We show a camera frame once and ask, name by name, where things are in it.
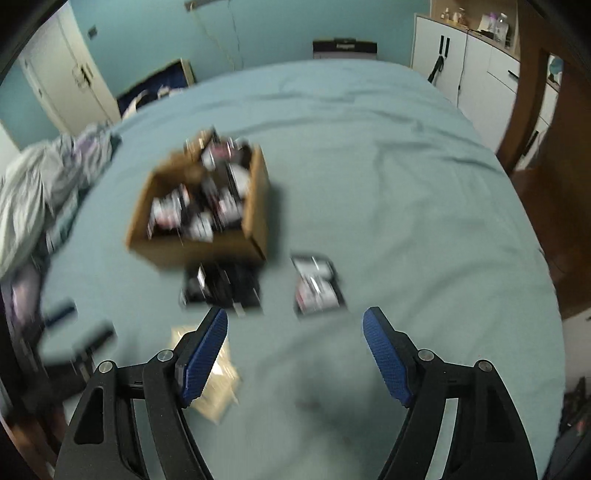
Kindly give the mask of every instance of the open brown box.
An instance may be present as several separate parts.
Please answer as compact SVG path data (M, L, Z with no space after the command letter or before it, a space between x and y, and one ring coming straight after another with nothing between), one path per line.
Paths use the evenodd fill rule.
M251 182L244 202L242 230L214 233L213 242L199 242L177 236L148 239L147 229L152 200L163 197L179 184L198 185L207 170L197 161L201 148L209 140L202 132L194 148L185 153L174 152L158 166L144 184L127 232L125 244L158 268L174 268L202 261L241 260L260 264L267 257L266 197L269 177L261 147L252 146Z

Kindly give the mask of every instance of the blue gripper pad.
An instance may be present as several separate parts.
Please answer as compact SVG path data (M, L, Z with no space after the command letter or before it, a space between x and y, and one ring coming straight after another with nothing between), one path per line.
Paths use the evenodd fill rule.
M367 309L363 314L365 340L375 362L378 364L379 371L386 382L390 395L400 400L400 403L408 408L413 400L413 394L408 387L407 368L396 352L385 329L396 333L379 308Z
M201 396L227 334L228 316L225 310L220 309L185 368L183 390L180 395L184 405L188 406L195 398Z

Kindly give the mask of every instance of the teal wall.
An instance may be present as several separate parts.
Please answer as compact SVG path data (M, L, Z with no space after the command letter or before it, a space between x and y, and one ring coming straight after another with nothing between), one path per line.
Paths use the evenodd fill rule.
M21 150L60 134L47 118L20 65L16 63L0 85L0 119Z
M232 70L195 12L184 9L183 0L70 3L115 96L180 57L191 62L198 80ZM429 0L220 0L197 12L233 57L237 70L310 59L312 40L332 37L375 41L379 59L409 65L414 13L428 14L429 4ZM89 40L86 33L93 25L98 35Z

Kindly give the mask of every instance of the bed sheet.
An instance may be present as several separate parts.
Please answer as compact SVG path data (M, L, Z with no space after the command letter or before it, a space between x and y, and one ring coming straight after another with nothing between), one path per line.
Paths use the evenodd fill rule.
M186 411L214 478L377 478L406 410L388 395L362 335L362 313L374 305L418 348L447 362L495 364L541 476L564 388L543 252L470 122L394 64L322 60L229 74L116 126L122 144L43 296L46 308L72 298L79 319L51 332L44 354L67 351L108 319L118 341L97 360L145 362L167 347L172 326L203 318L207 308L179 306L182 272L156 271L125 250L124 236L149 171L211 125L259 143L271 180L262 312L230 316L239 404L219 426ZM296 317L293 251L332 259L346 310ZM453 421L448 401L429 478L443 471ZM151 478L162 478L141 403L138 428Z

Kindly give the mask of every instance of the clear plastic bottle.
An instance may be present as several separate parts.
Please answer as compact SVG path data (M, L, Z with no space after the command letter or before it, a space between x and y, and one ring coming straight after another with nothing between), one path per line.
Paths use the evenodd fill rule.
M507 32L509 30L508 18L505 14L499 15L495 22L495 40L505 46L507 41Z

